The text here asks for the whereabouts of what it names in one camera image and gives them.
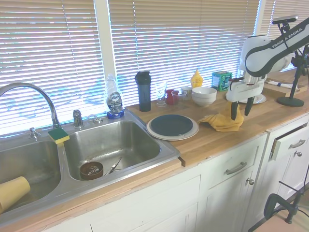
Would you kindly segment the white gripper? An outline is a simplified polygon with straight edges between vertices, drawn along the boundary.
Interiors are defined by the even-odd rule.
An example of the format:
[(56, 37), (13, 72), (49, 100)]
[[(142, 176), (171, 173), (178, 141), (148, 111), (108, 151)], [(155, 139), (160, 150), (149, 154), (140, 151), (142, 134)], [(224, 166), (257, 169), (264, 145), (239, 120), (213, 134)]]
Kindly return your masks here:
[(262, 93), (264, 87), (264, 80), (258, 80), (254, 84), (246, 83), (243, 78), (234, 78), (229, 81), (226, 99), (231, 103), (231, 119), (235, 120), (237, 117), (237, 110), (239, 101), (247, 99), (244, 115), (248, 116), (252, 108), (254, 97)]

